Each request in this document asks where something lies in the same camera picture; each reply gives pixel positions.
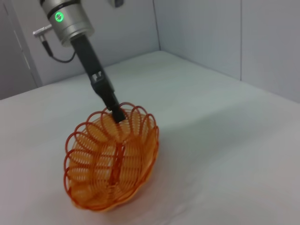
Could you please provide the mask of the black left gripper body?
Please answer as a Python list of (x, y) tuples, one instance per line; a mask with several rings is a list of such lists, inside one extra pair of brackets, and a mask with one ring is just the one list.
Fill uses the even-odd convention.
[(86, 74), (92, 81), (106, 80), (106, 73), (86, 35), (77, 35), (70, 40)]

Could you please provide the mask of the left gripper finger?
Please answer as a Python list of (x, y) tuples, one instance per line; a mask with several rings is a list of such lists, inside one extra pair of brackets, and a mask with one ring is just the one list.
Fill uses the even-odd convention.
[(111, 111), (114, 121), (116, 123), (123, 121), (125, 115), (120, 108), (113, 86), (107, 75), (96, 73), (90, 76), (90, 83), (95, 93), (103, 100), (106, 108)]

